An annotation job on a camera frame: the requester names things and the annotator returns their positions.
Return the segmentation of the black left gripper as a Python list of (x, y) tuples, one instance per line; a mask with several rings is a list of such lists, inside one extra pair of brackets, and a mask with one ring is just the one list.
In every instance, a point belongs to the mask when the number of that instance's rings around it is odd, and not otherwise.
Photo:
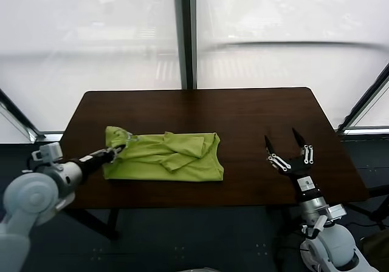
[(96, 171), (104, 164), (112, 163), (131, 143), (139, 141), (139, 137), (130, 132), (122, 132), (117, 137), (117, 148), (107, 148), (95, 151), (78, 159), (78, 165), (82, 171)]

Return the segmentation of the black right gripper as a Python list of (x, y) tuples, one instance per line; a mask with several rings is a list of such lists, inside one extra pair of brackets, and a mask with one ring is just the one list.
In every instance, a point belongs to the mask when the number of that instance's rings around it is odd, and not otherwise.
[(295, 140), (301, 149), (302, 157), (287, 159), (287, 162), (279, 157), (272, 146), (267, 135), (264, 136), (267, 160), (271, 165), (285, 175), (292, 182), (295, 189), (297, 202), (307, 202), (322, 196), (319, 188), (310, 176), (311, 165), (314, 163), (314, 148), (308, 144), (303, 136), (292, 128)]

